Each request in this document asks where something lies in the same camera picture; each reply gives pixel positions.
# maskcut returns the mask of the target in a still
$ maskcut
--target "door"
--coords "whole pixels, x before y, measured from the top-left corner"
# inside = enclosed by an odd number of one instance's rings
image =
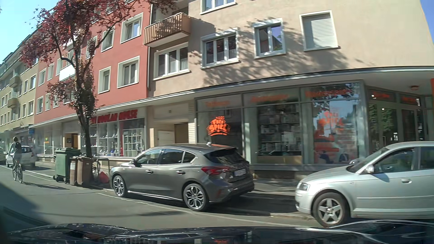
[[[130,164],[124,179],[130,191],[143,194],[156,194],[157,164],[161,149],[147,151],[140,155],[137,163]]]
[[[414,208],[418,175],[416,149],[391,152],[374,164],[373,174],[362,173],[354,181],[354,212],[359,216],[397,217]]]
[[[160,179],[160,195],[175,199],[182,199],[182,186],[187,179],[195,178],[193,165],[190,163],[196,156],[174,148],[166,148],[161,155],[158,165],[158,179]]]

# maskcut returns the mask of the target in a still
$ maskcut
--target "car window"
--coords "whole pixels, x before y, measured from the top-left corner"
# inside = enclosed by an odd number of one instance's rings
[[[407,148],[395,151],[374,165],[375,173],[394,173],[411,171],[414,158],[414,149]]]
[[[141,165],[155,165],[157,164],[158,156],[161,153],[161,149],[154,149],[143,154],[137,163]]]
[[[166,148],[161,155],[161,165],[181,164],[184,151],[178,149]]]
[[[185,154],[184,154],[184,158],[182,159],[182,162],[183,162],[183,163],[189,163],[189,162],[191,162],[195,157],[196,157],[196,155],[194,155],[193,153],[185,152]]]
[[[434,168],[434,147],[421,148],[420,169]]]

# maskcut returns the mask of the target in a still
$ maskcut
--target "window shutter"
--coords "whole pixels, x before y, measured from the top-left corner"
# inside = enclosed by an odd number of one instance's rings
[[[338,46],[330,13],[305,16],[302,20],[306,49]]]

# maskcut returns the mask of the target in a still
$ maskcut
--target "sky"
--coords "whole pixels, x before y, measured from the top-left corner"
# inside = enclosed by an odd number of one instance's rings
[[[0,33],[6,38],[0,38],[0,63],[18,44],[31,34],[35,26],[36,8],[50,9],[58,0],[0,0]],[[431,36],[434,35],[434,0],[421,0]]]

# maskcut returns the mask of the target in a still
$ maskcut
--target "rear windshield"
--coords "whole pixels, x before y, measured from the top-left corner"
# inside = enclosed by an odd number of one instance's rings
[[[221,149],[205,154],[211,162],[216,164],[231,165],[244,161],[236,148]]]

